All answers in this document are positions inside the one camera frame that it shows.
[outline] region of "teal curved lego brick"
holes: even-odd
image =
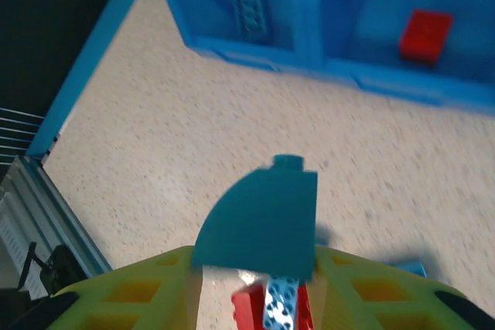
[[[308,280],[315,264],[316,172],[278,155],[233,185],[208,215],[193,266],[252,270]]]

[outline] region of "blue wall edge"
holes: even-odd
[[[134,0],[108,0],[32,140],[27,155],[43,157],[49,151],[53,139],[58,135],[133,3]]]

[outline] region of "blue toy box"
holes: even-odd
[[[495,0],[168,0],[202,56],[495,114]],[[403,60],[414,9],[453,16],[434,66]]]

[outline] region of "light blue lego piece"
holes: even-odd
[[[411,274],[417,274],[421,277],[427,277],[425,266],[420,260],[412,260],[399,264],[392,264],[391,266],[398,268],[399,270],[405,270]]]
[[[265,292],[263,328],[294,330],[299,280],[270,276]]]

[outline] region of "red lego brick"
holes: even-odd
[[[401,39],[401,57],[432,65],[437,63],[453,19],[445,13],[414,10]]]
[[[232,294],[234,320],[238,330],[264,330],[265,290],[261,284],[244,287]],[[298,330],[313,330],[306,286],[300,286],[297,299]]]
[[[244,287],[232,294],[234,320],[238,330],[264,330],[265,290],[261,284]]]
[[[313,330],[308,291],[305,285],[299,286],[297,290],[297,326],[298,330]]]

